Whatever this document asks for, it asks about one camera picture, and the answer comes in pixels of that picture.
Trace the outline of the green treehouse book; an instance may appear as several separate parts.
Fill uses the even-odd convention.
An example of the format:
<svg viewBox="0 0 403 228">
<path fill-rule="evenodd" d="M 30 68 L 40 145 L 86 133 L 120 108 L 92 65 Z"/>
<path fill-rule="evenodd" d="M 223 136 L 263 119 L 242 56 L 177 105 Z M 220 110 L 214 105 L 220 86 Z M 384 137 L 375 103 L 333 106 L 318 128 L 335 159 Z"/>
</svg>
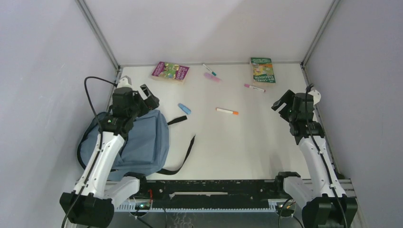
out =
<svg viewBox="0 0 403 228">
<path fill-rule="evenodd" d="M 251 57 L 249 59 L 252 69 L 252 81 L 255 84 L 275 84 L 275 74 L 271 58 Z"/>
</svg>

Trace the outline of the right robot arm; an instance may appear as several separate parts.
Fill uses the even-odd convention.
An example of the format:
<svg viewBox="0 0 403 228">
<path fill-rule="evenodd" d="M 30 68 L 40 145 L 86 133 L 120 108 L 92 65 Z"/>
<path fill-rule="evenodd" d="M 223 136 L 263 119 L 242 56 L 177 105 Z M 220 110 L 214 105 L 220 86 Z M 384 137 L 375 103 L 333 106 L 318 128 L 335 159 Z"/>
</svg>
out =
<svg viewBox="0 0 403 228">
<path fill-rule="evenodd" d="M 310 90 L 304 93 L 287 90 L 271 107 L 288 122 L 312 182 L 309 188 L 297 172 L 279 172 L 275 178 L 275 193 L 282 198 L 289 196 L 301 208 L 305 228 L 349 228 L 358 204 L 347 195 L 332 167 L 325 133 L 321 124 L 313 119 L 317 101 Z"/>
</svg>

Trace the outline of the blue student backpack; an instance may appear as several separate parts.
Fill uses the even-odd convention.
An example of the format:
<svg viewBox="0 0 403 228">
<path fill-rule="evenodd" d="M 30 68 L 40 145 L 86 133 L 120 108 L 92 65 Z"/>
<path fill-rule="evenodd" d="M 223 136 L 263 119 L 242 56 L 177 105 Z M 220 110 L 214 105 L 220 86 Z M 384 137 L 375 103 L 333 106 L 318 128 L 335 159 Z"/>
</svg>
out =
<svg viewBox="0 0 403 228">
<path fill-rule="evenodd" d="M 145 176 L 154 173 L 177 174 L 190 154 L 194 137 L 180 167 L 173 171 L 163 169 L 170 147 L 169 125 L 185 120 L 187 120 L 187 116 L 184 115 L 167 122 L 159 110 L 152 110 L 146 115 L 137 117 L 129 132 L 128 139 L 114 160 L 107 179 L 109 181 L 120 181 L 128 172 Z M 94 118 L 78 145 L 77 159 L 83 169 L 86 168 L 95 147 L 98 128 Z"/>
</svg>

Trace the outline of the purple treehouse book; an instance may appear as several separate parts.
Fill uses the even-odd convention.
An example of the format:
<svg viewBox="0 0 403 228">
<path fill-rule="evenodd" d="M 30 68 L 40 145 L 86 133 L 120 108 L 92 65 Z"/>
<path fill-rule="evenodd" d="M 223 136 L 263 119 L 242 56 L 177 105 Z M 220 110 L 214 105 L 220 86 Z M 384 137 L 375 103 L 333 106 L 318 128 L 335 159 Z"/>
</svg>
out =
<svg viewBox="0 0 403 228">
<path fill-rule="evenodd" d="M 170 62 L 159 62 L 151 73 L 151 79 L 183 83 L 190 68 Z"/>
</svg>

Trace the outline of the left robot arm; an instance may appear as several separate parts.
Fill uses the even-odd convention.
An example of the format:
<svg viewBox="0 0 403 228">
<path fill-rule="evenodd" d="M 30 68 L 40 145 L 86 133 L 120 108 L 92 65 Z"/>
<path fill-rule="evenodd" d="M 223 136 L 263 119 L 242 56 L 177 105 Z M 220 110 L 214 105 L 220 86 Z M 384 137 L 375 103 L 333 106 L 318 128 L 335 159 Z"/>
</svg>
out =
<svg viewBox="0 0 403 228">
<path fill-rule="evenodd" d="M 61 227 L 68 223 L 106 228 L 118 208 L 127 198 L 143 198 L 149 186 L 136 177 L 124 177 L 115 186 L 105 190 L 109 173 L 117 154 L 127 141 L 137 117 L 159 106 L 159 99 L 147 85 L 140 86 L 146 98 L 132 89 L 131 79 L 123 77 L 113 84 L 112 104 L 103 119 L 95 115 L 99 126 L 97 140 L 85 170 L 73 190 L 62 193 L 59 203 L 65 213 Z"/>
</svg>

